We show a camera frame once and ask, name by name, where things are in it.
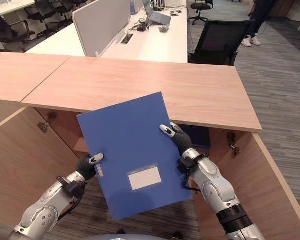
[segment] robotic arm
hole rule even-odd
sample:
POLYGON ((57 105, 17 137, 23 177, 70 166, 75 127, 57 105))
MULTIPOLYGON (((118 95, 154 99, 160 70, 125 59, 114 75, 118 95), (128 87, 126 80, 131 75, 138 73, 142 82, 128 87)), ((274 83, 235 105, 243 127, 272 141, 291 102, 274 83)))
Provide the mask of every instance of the robotic arm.
POLYGON ((200 187, 205 201, 216 213, 228 240, 265 240, 258 227, 252 223, 240 204, 233 186, 221 174, 206 154, 199 154, 190 137, 171 123, 172 129, 160 125, 160 129, 172 138, 181 158, 178 169, 193 178, 200 187))
POLYGON ((21 222, 10 234, 9 240, 41 240, 57 221, 73 210, 85 194, 86 181, 96 175, 94 164, 104 158, 102 153, 91 157, 82 157, 76 171, 68 177, 57 177, 55 182, 42 197, 23 214, 21 222), (66 207, 72 207, 64 214, 66 207))
MULTIPOLYGON (((265 240, 258 227, 252 223, 240 204, 233 186, 220 174, 218 167, 205 154, 199 154, 190 137, 178 125, 172 129, 160 125, 160 129, 179 149, 181 158, 178 169, 192 177, 200 187, 205 201, 216 213, 228 240, 265 240)), ((94 165, 104 158, 102 153, 91 157, 85 155, 78 162, 76 171, 68 177, 58 177, 42 197, 23 214, 21 222, 14 228, 9 240, 42 240, 67 213, 74 209, 85 193, 86 181, 96 175, 94 165), (65 213, 62 212, 72 204, 65 213)))

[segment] desk surface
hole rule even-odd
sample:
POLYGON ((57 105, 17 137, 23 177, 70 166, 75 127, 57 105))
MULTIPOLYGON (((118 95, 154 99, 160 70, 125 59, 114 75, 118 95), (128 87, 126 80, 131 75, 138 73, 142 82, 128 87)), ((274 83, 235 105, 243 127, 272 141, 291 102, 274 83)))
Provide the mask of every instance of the desk surface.
POLYGON ((88 112, 162 92, 177 123, 259 132, 233 66, 70 57, 33 90, 27 106, 88 112))
POLYGON ((0 4, 0 15, 12 13, 16 10, 23 9, 32 4, 35 4, 34 0, 12 0, 8 3, 0 4))
POLYGON ((43 54, 0 53, 0 100, 21 102, 68 58, 43 54))
MULTIPOLYGON (((188 62, 188 31, 187 9, 179 16, 172 16, 170 30, 167 33, 159 32, 159 26, 153 25, 146 32, 133 31, 134 34, 128 44, 112 43, 101 56, 102 58, 129 59, 168 63, 188 62)), ((161 12, 166 15, 170 10, 161 12)), ((145 10, 131 16, 130 23, 125 27, 127 33, 140 18, 146 18, 145 10)), ((66 27, 47 40, 30 49, 30 54, 54 54, 83 57, 79 36, 74 24, 66 27)))

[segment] blue folder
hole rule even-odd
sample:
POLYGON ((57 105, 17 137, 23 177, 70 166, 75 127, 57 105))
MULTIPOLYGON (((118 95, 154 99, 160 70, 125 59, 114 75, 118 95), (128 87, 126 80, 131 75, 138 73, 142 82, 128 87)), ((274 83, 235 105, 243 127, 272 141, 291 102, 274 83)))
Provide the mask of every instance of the blue folder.
POLYGON ((113 219, 121 220, 191 197, 191 191, 182 188, 183 176, 177 169, 178 148, 159 129, 160 124, 170 126, 161 92, 77 118, 90 154, 105 156, 99 170, 96 165, 96 172, 113 219), (129 175, 153 166, 157 167, 161 182, 133 189, 129 175))

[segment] gray carpet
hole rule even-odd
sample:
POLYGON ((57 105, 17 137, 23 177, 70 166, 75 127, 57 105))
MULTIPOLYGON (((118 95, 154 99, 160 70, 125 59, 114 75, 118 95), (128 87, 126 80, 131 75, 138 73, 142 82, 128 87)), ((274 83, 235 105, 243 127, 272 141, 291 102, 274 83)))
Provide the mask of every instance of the gray carpet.
MULTIPOLYGON (((247 5, 237 1, 214 0, 213 10, 202 12, 214 20, 245 20, 247 5)), ((195 16, 190 9, 191 17, 195 16)), ((261 46, 241 46, 235 66, 262 124, 261 137, 300 203, 300 23, 272 19, 259 33, 261 46)), ((197 45, 203 22, 189 25, 189 51, 197 45)), ((35 42, 27 46, 30 49, 35 42)), ((81 204, 61 220, 46 240, 69 239, 115 233, 148 234, 169 238, 182 231, 185 239, 198 240, 200 233, 191 201, 177 203, 134 217, 113 221, 97 180, 87 187, 81 204)), ((0 233, 11 227, 0 225, 0 233)))
MULTIPOLYGON (((247 6, 237 1, 215 0, 202 11, 212 20, 246 20, 247 6)), ((190 16, 195 16, 190 9, 190 16)), ((194 49, 204 23, 191 29, 194 49)), ((263 131, 260 134, 300 204, 300 22, 272 18, 259 30, 261 46, 241 45, 235 67, 263 131)), ((191 50, 192 41, 188 41, 191 50)))

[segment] white label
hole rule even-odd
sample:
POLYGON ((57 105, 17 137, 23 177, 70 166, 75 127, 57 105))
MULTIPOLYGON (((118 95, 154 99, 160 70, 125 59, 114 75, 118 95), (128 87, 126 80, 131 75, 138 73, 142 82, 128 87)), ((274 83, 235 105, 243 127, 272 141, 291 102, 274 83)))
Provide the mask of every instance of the white label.
POLYGON ((158 167, 139 171, 128 177, 133 191, 162 182, 158 167))
POLYGON ((104 172, 102 171, 102 168, 101 168, 100 164, 98 164, 96 166, 96 169, 98 170, 99 176, 103 177, 104 176, 104 172))

